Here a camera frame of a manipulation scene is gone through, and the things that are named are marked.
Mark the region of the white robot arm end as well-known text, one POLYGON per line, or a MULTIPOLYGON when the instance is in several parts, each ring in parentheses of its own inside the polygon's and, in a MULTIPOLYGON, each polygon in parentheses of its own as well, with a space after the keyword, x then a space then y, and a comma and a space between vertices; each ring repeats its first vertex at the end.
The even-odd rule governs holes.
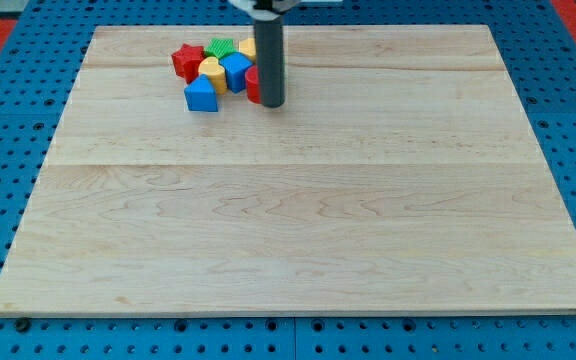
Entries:
POLYGON ((271 21, 301 3, 300 0, 228 0, 232 6, 254 20, 271 21))

